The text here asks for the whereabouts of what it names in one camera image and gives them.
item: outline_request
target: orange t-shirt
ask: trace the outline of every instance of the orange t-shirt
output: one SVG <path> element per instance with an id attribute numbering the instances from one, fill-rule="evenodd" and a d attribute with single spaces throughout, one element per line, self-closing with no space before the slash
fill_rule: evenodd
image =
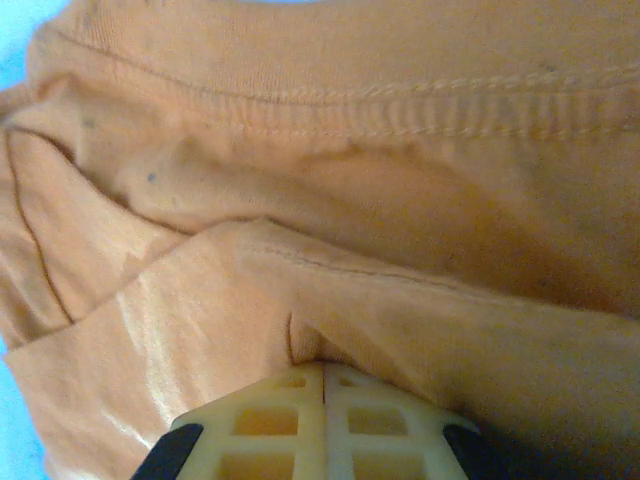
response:
<path id="1" fill-rule="evenodd" d="M 640 478 L 640 2 L 78 0 L 0 97 L 0 328 L 52 478 L 335 360 L 516 478 Z"/>

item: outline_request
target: stitching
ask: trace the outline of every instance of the stitching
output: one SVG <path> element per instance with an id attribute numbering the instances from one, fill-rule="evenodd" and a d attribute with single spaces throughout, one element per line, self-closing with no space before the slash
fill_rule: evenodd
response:
<path id="1" fill-rule="evenodd" d="M 151 75 L 154 78 L 157 78 L 160 81 L 167 81 L 170 83 L 173 83 L 175 85 L 177 85 L 178 87 L 182 87 L 182 88 L 186 88 L 187 92 L 191 91 L 192 94 L 193 92 L 201 92 L 201 93 L 208 93 L 208 94 L 215 94 L 219 97 L 219 101 L 224 101 L 224 100 L 245 100 L 245 101 L 253 101 L 253 102 L 263 102 L 265 104 L 271 105 L 271 106 L 277 106 L 277 103 L 280 103 L 283 106 L 289 106 L 289 107 L 316 107 L 316 108 L 336 108 L 336 107 L 343 107 L 343 108 L 347 108 L 349 107 L 349 105 L 340 105 L 340 104 L 328 104 L 328 105 L 323 105 L 322 103 L 302 103 L 302 102 L 291 102 L 291 103 L 283 103 L 283 102 L 269 102 L 269 99 L 265 99 L 265 98 L 259 98 L 256 96 L 247 96 L 247 95 L 242 95 L 242 94 L 237 94 L 237 93 L 229 93 L 229 92 L 221 92 L 221 91 L 216 91 L 213 89 L 209 89 L 209 88 L 205 88 L 202 86 L 198 86 L 195 84 L 191 84 L 189 82 L 184 82 L 178 78 L 172 77 L 172 76 L 167 76 L 158 72 L 155 72 L 154 70 L 145 67 L 143 65 L 137 65 L 136 63 L 132 62 L 129 59 L 126 58 L 122 58 L 119 57 L 116 54 L 112 54 L 108 51 L 105 50 L 101 50 L 97 47 L 91 46 L 91 45 L 85 45 L 83 43 L 78 42 L 77 40 L 68 37 L 67 35 L 65 35 L 64 33 L 60 32 L 59 30 L 55 29 L 54 27 L 49 26 L 48 28 L 50 28 L 55 34 L 59 35 L 64 41 L 70 42 L 80 48 L 84 48 L 84 49 L 88 49 L 90 51 L 93 51 L 94 53 L 101 55 L 101 56 L 106 56 L 107 58 L 109 58 L 112 61 L 115 62 L 122 62 L 125 63 L 129 66 L 131 66 L 132 68 L 142 72 L 143 74 L 147 74 L 147 75 Z M 155 96 L 157 95 L 157 91 L 155 89 L 149 89 L 149 88 L 144 88 L 144 84 L 139 84 L 134 82 L 134 80 L 132 78 L 129 78 L 128 76 L 122 76 L 118 73 L 118 69 L 115 68 L 113 69 L 114 71 L 111 73 L 114 76 L 114 79 L 121 83 L 121 84 L 125 84 L 131 88 L 133 88 L 134 90 L 140 92 L 142 95 L 152 95 Z M 616 72 L 621 72 L 621 71 L 628 71 L 631 72 L 630 75 L 628 75 L 629 78 L 636 78 L 636 74 L 638 72 L 640 72 L 640 63 L 637 64 L 631 64 L 629 66 L 626 67 L 610 67 L 607 69 L 604 69 L 603 72 L 606 73 L 608 75 L 608 77 L 606 78 L 612 78 L 612 75 Z M 526 77 L 526 82 L 529 82 L 529 84 L 531 85 L 536 85 L 538 82 L 549 82 L 551 80 L 553 81 L 559 81 L 557 76 L 555 76 L 556 74 L 545 74 L 545 75 L 529 75 Z M 516 79 L 519 77 L 490 77 L 488 79 L 472 79 L 470 82 L 471 84 L 475 84 L 475 85 L 479 85 L 482 82 L 485 82 L 487 85 L 489 86 L 493 86 L 495 87 L 496 85 L 499 85 L 501 81 L 503 81 L 504 79 L 506 84 L 511 83 L 514 84 L 516 82 Z M 562 81 L 572 81 L 571 77 L 563 77 Z M 445 88 L 448 84 L 453 84 L 457 87 L 462 86 L 462 85 L 466 85 L 469 82 L 467 82 L 467 80 L 465 79 L 457 79 L 457 80 L 453 80 L 453 81 L 437 81 L 437 82 L 432 82 L 432 84 L 438 84 L 438 87 L 442 87 Z M 370 95 L 370 99 L 375 99 L 375 97 L 380 96 L 382 94 L 386 94 L 388 92 L 384 92 L 384 93 L 379 93 L 382 90 L 378 90 L 378 91 L 374 91 L 375 88 L 378 87 L 368 87 L 365 90 L 362 90 L 361 92 L 364 92 L 364 94 Z M 331 95 L 339 95 L 338 92 L 336 91 L 331 91 L 331 90 L 327 90 L 327 91 L 320 91 L 320 90 L 313 90 L 314 92 L 316 92 L 316 94 L 318 94 L 318 92 L 320 93 L 324 93 L 325 94 L 325 99 L 330 97 Z M 581 90 L 575 90 L 572 91 L 570 94 L 573 95 L 577 95 L 580 94 L 582 91 Z M 281 92 L 284 95 L 289 95 L 290 92 Z M 517 94 L 517 92 L 503 92 L 505 95 L 512 95 L 512 94 Z M 551 94 L 566 94 L 567 92 L 552 92 Z M 460 95 L 461 93 L 452 93 L 452 97 L 450 98 L 455 98 L 455 96 Z M 467 92 L 467 94 L 478 94 L 477 91 L 471 90 L 471 92 Z M 277 97 L 274 97 L 274 95 L 280 95 L 279 93 L 276 94 L 269 94 L 271 95 L 271 99 L 278 99 Z M 353 92 L 346 92 L 344 94 L 342 94 L 342 97 L 344 98 L 355 98 L 355 95 L 353 94 Z M 403 101 L 408 101 L 411 99 L 417 99 L 417 97 L 408 97 L 408 98 L 404 98 L 401 99 Z M 191 100 L 194 100 L 194 105 L 197 104 L 197 102 L 195 102 L 195 98 L 191 98 Z M 364 99 L 360 98 L 360 99 L 356 99 L 357 101 L 355 101 L 354 103 L 361 103 L 364 105 L 367 105 L 369 107 L 374 107 L 376 105 L 384 105 L 382 100 L 372 100 L 372 101 L 364 101 Z M 270 127 L 258 127 L 255 125 L 249 125 L 249 124 L 245 124 L 245 123 L 240 123 L 237 121 L 233 121 L 233 119 L 229 119 L 229 118 L 224 118 L 222 116 L 218 116 L 218 118 L 215 118 L 211 113 L 205 113 L 203 112 L 201 109 L 197 108 L 196 106 L 191 105 L 189 103 L 184 104 L 182 106 L 182 108 L 186 111 L 189 112 L 190 115 L 194 116 L 196 119 L 199 119 L 200 121 L 202 121 L 206 126 L 211 127 L 213 125 L 219 125 L 222 127 L 227 127 L 227 128 L 233 128 L 235 130 L 238 130 L 240 132 L 242 131 L 246 131 L 246 132 L 252 132 L 252 133 L 257 133 L 257 134 L 262 134 L 262 135 L 286 135 L 286 136 L 290 136 L 290 137 L 304 137 L 306 135 L 313 135 L 316 137 L 334 137 L 334 138 L 344 138 L 344 137 L 392 137 L 392 136 L 403 136 L 403 135 L 419 135 L 419 134 L 428 134 L 428 135 L 440 135 L 440 136 L 444 136 L 444 137 L 490 137 L 490 136 L 501 136 L 501 137 L 521 137 L 521 138 L 539 138 L 539 139 L 544 139 L 544 140 L 560 140 L 560 141 L 566 141 L 569 138 L 580 138 L 580 137 L 584 137 L 587 135 L 591 135 L 591 134 L 596 134 L 596 133 L 603 133 L 603 134 L 609 134 L 613 131 L 616 131 L 615 128 L 612 128 L 610 126 L 594 126 L 591 128 L 581 128 L 581 129 L 575 129 L 575 128 L 565 128 L 563 130 L 559 130 L 559 131 L 544 131 L 544 129 L 542 130 L 537 130 L 533 125 L 529 128 L 520 128 L 520 127 L 507 127 L 507 128 L 499 128 L 499 127 L 489 127 L 487 128 L 486 126 L 476 126 L 476 127 L 468 127 L 465 125 L 462 125 L 459 129 L 452 129 L 449 126 L 442 126 L 442 125 L 428 125 L 426 127 L 415 127 L 415 128 L 405 128 L 405 129 L 399 129 L 399 128 L 387 128 L 384 130 L 354 130 L 353 127 L 351 125 L 347 125 L 345 126 L 344 129 L 340 129 L 340 130 L 326 130 L 326 129 L 304 129 L 304 128 L 270 128 Z M 622 128 L 619 127 L 619 130 L 630 130 L 630 128 L 628 127 L 628 125 L 626 126 L 626 128 Z"/>
<path id="2" fill-rule="evenodd" d="M 286 342 L 287 342 L 287 356 L 289 357 L 289 365 L 295 364 L 295 359 L 293 358 L 293 346 L 291 342 L 291 323 L 293 321 L 293 312 L 289 312 L 286 321 Z"/>
<path id="3" fill-rule="evenodd" d="M 346 91 L 338 91 L 335 89 L 318 89 L 313 87 L 300 87 L 293 90 L 283 90 L 276 92 L 256 92 L 255 94 L 242 94 L 237 92 L 227 92 L 222 90 L 216 90 L 208 88 L 202 85 L 197 85 L 191 82 L 187 82 L 173 75 L 169 75 L 163 72 L 158 72 L 151 67 L 138 63 L 132 59 L 123 57 L 109 50 L 97 47 L 95 45 L 89 45 L 83 43 L 65 32 L 62 32 L 58 28 L 47 25 L 47 28 L 55 32 L 62 39 L 74 45 L 86 48 L 93 52 L 111 57 L 122 63 L 126 63 L 129 66 L 142 70 L 158 78 L 170 80 L 182 86 L 188 87 L 192 90 L 197 90 L 206 93 L 214 93 L 224 95 L 232 98 L 243 98 L 247 100 L 263 100 L 263 101 L 276 101 L 276 100 L 290 100 L 291 103 L 299 100 L 304 96 L 315 96 L 321 99 L 366 99 L 375 98 L 379 96 L 397 95 L 402 93 L 437 93 L 445 90 L 460 90 L 469 88 L 472 91 L 477 90 L 495 90 L 497 88 L 517 89 L 534 87 L 550 87 L 554 85 L 562 85 L 565 87 L 578 87 L 585 84 L 592 84 L 593 87 L 597 86 L 610 86 L 612 83 L 626 83 L 631 80 L 635 80 L 640 75 L 640 61 L 632 62 L 625 66 L 620 67 L 607 67 L 601 70 L 588 69 L 580 74 L 572 73 L 566 75 L 558 75 L 556 73 L 544 73 L 544 74 L 528 74 L 528 75 L 497 75 L 492 77 L 476 77 L 476 78 L 457 78 L 454 80 L 439 79 L 429 82 L 417 82 L 415 84 L 405 83 L 389 83 L 381 85 L 370 85 L 367 87 L 352 89 Z M 589 77 L 601 76 L 601 78 L 589 79 Z M 315 103 L 303 103 L 306 105 L 315 105 Z"/>
<path id="4" fill-rule="evenodd" d="M 474 302 L 482 305 L 493 305 L 493 306 L 513 307 L 513 308 L 532 308 L 532 305 L 533 305 L 531 303 L 526 303 L 524 301 L 519 301 L 515 299 L 513 300 L 490 299 L 480 295 L 461 292 L 456 287 L 452 285 L 448 285 L 444 282 L 437 282 L 437 281 L 425 282 L 422 279 L 411 277 L 409 275 L 399 274 L 399 273 L 378 273 L 378 272 L 371 272 L 371 271 L 359 270 L 359 269 L 332 267 L 324 263 L 321 263 L 319 261 L 304 258 L 299 255 L 296 255 L 275 247 L 259 248 L 259 247 L 242 246 L 240 247 L 240 249 L 244 252 L 258 254 L 258 255 L 262 255 L 262 254 L 274 255 L 277 257 L 284 258 L 285 260 L 289 261 L 293 265 L 297 265 L 303 268 L 324 270 L 325 272 L 328 272 L 330 274 L 337 275 L 340 277 L 344 277 L 344 278 L 352 278 L 352 279 L 366 278 L 366 279 L 378 281 L 378 282 L 386 282 L 387 280 L 390 280 L 390 279 L 399 280 L 402 283 L 406 283 L 410 286 L 424 288 L 428 291 L 437 293 L 439 295 L 444 295 L 450 298 L 464 299 L 464 300 L 468 300 L 470 302 Z M 537 311 L 544 311 L 545 307 L 542 305 L 536 305 L 533 307 L 533 309 Z"/>

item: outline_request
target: dark spot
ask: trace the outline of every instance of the dark spot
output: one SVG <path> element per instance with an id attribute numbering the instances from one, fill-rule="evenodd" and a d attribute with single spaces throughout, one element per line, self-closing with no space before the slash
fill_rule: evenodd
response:
<path id="1" fill-rule="evenodd" d="M 82 117 L 82 126 L 84 128 L 95 128 L 96 120 L 92 117 Z"/>
<path id="2" fill-rule="evenodd" d="M 82 26 L 85 29 L 90 29 L 93 26 L 94 19 L 97 16 L 99 7 L 97 0 L 90 0 L 82 14 Z"/>
<path id="3" fill-rule="evenodd" d="M 557 68 L 554 65 L 547 62 L 540 63 L 540 68 L 547 73 L 553 73 L 557 70 Z"/>
<path id="4" fill-rule="evenodd" d="M 626 132 L 640 130 L 640 114 L 629 115 L 622 122 L 622 130 Z"/>

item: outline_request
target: blue surface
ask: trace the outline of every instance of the blue surface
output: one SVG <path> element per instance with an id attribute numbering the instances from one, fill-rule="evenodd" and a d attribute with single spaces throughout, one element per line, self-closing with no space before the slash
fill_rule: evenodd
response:
<path id="1" fill-rule="evenodd" d="M 33 31 L 67 0 L 0 0 L 0 90 L 25 76 Z M 0 353 L 6 352 L 0 341 Z M 0 364 L 0 480 L 44 480 L 44 450 L 7 366 Z"/>

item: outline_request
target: t-shirt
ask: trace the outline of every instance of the t-shirt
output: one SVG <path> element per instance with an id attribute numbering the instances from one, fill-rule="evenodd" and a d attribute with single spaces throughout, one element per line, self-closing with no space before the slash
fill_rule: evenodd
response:
<path id="1" fill-rule="evenodd" d="M 639 478 L 639 31 L 624 0 L 72 3 L 0 97 L 0 329 L 51 477 L 127 478 L 325 360 L 515 478 Z"/>

